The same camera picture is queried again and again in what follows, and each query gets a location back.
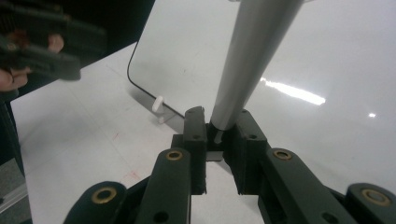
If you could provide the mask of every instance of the white surface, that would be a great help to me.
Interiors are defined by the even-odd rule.
[[[139,104],[153,100],[147,103],[150,97],[127,79],[133,50],[82,69],[79,82],[56,81],[12,103],[34,223],[63,223],[99,182],[131,187],[170,147],[175,131]],[[172,120],[182,129],[180,117]],[[192,223],[262,223],[257,197],[238,196],[232,176],[216,163],[207,165],[207,181],[208,194],[192,198]]]
[[[209,121],[236,10],[228,1],[157,1],[132,82],[181,114],[202,105]],[[303,4],[247,103],[273,147],[296,152],[341,192],[369,182],[396,193],[395,23],[393,0]]]

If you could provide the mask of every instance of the glossy surface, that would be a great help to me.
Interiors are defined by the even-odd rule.
[[[156,2],[132,58],[132,82],[183,114],[210,118],[237,3]],[[296,152],[345,192],[396,192],[396,2],[305,3],[247,103],[273,147]]]

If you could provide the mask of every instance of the metal rod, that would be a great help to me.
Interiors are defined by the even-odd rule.
[[[231,129],[304,0],[242,0],[211,122]]]

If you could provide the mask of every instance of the gray pole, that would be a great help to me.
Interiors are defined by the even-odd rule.
[[[238,119],[304,0],[242,0],[211,123],[222,131]]]

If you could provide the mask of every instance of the person's hand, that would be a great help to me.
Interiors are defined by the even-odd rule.
[[[31,72],[29,67],[22,70],[11,69],[11,74],[0,69],[0,91],[13,91],[26,85],[27,75]]]

